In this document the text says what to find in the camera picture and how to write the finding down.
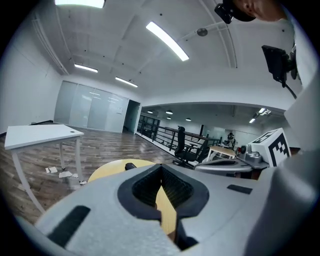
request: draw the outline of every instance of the black rectangular cutout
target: black rectangular cutout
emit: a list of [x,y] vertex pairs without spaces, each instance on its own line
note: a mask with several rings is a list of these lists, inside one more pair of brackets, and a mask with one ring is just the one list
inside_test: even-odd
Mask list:
[[90,209],[86,206],[76,206],[47,237],[52,242],[64,248],[89,212]]
[[234,191],[240,192],[240,193],[244,193],[244,194],[247,194],[247,195],[250,195],[250,193],[252,191],[252,188],[245,187],[245,186],[233,185],[233,184],[227,186],[226,188],[230,189],[230,190],[234,190]]

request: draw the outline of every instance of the wooden floor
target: wooden floor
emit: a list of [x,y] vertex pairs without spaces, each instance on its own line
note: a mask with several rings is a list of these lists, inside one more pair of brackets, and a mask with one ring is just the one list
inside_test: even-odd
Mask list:
[[[132,133],[113,133],[75,128],[84,133],[80,148],[81,167],[84,179],[100,166],[119,159],[142,159],[154,163],[172,163],[170,154]],[[30,200],[20,182],[11,157],[4,149],[5,137],[0,138],[0,185],[14,214],[35,223],[41,215]],[[65,171],[76,173],[74,142],[63,144]],[[54,203],[80,188],[73,177],[59,178],[57,173],[46,173],[45,168],[57,167],[61,171],[58,145],[30,149],[19,154],[22,169],[35,197],[46,210]]]

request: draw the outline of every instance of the office chair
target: office chair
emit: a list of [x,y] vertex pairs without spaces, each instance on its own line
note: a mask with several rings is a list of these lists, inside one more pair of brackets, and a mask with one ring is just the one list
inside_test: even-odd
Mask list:
[[197,154],[192,153],[192,149],[196,149],[196,147],[185,145],[185,128],[180,126],[178,130],[178,145],[174,151],[175,159],[172,163],[177,163],[181,167],[190,167],[188,162],[193,162],[197,159]]

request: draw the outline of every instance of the railing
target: railing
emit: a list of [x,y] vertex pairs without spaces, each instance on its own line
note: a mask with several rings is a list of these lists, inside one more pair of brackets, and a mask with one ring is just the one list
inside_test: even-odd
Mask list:
[[[169,151],[175,150],[178,146],[178,130],[169,127],[161,127],[156,124],[139,121],[138,133],[147,136],[152,142],[160,143],[168,147]],[[220,144],[222,138],[207,138],[191,132],[184,132],[184,143],[197,146],[192,151],[197,154],[197,161],[200,163],[209,153],[209,147]]]

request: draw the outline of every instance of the white ceiling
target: white ceiling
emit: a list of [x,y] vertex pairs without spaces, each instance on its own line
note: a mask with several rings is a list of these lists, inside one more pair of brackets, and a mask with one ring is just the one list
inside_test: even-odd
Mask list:
[[[71,70],[72,75],[134,92],[141,97],[142,106],[193,101],[287,109],[291,96],[273,81],[261,46],[289,52],[293,28],[287,21],[234,20],[226,25],[214,11],[221,2],[106,0],[103,8],[94,8],[56,6],[52,0],[49,9],[59,22],[45,20],[45,15],[40,20],[46,23],[47,35],[51,33],[55,51],[71,56],[69,65],[72,62],[98,69],[98,73],[92,73],[76,68]],[[146,29],[151,21],[180,45],[188,60],[181,61]],[[57,26],[65,43],[55,40]],[[199,28],[207,28],[208,35],[198,36]],[[116,76],[131,80],[138,88],[116,81]],[[292,89],[298,94],[301,85],[296,82]]]
[[[60,5],[58,15],[75,63],[98,69],[99,78],[133,79],[143,89],[153,86],[150,79],[174,77],[180,72],[209,66],[234,69],[241,65],[255,68],[263,65],[265,68],[263,44],[283,49],[291,46],[292,42],[283,40],[282,34],[286,32],[282,32],[281,25],[276,34],[272,25],[263,22],[258,22],[258,26],[241,25],[237,28],[241,30],[238,33],[241,38],[232,32],[232,24],[213,25],[222,21],[214,12],[216,2],[222,0],[107,0],[102,9]],[[182,62],[148,31],[146,25],[150,21],[178,42],[190,59]],[[253,37],[259,34],[261,26],[265,36]],[[200,37],[195,31],[203,27],[209,33]],[[259,52],[259,58],[253,52]]]

